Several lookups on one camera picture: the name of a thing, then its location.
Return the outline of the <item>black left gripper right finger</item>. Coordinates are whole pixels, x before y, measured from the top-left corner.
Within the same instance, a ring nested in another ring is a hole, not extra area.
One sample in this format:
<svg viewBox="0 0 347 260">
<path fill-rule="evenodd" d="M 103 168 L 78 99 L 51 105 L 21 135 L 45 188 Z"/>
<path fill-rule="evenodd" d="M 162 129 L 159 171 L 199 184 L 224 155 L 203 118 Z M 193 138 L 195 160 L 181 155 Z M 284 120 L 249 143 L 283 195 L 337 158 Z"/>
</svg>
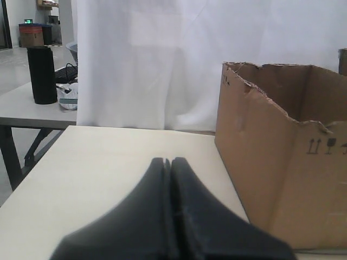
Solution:
<svg viewBox="0 0 347 260">
<path fill-rule="evenodd" d="M 171 164 L 170 198 L 180 259 L 295 259 L 291 247 L 222 204 L 188 161 Z"/>
</svg>

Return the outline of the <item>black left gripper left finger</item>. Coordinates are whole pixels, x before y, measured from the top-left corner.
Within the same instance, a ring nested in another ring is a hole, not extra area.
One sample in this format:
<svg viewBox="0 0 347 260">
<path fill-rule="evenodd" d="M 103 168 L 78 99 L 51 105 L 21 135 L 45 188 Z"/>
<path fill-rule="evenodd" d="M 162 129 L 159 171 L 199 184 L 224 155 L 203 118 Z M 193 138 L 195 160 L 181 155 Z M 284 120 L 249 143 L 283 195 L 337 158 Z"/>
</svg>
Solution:
<svg viewBox="0 0 347 260">
<path fill-rule="evenodd" d="M 154 158 L 110 212 L 65 236 L 51 259 L 169 259 L 168 160 Z"/>
</svg>

